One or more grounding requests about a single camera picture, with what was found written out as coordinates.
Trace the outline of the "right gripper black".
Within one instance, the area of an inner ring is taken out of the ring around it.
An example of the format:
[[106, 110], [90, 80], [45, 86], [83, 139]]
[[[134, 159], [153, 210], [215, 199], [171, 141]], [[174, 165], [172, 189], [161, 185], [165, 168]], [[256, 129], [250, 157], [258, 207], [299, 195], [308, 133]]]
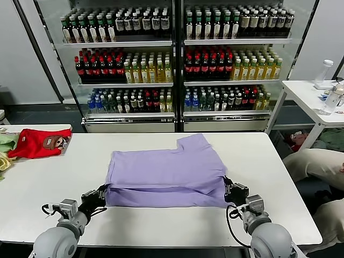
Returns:
[[235, 205], [246, 204], [246, 198], [249, 195], [249, 188], [240, 183], [235, 183], [227, 177], [223, 177], [223, 181], [225, 186], [225, 202], [234, 203]]

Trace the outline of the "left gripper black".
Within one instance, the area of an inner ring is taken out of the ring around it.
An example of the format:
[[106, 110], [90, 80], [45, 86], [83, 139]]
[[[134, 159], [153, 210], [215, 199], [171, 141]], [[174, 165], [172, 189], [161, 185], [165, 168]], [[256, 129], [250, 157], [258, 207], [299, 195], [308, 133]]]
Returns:
[[108, 186], [103, 184], [97, 190], [90, 190], [81, 196], [80, 210], [85, 214], [93, 214], [96, 211], [106, 209], [106, 193]]

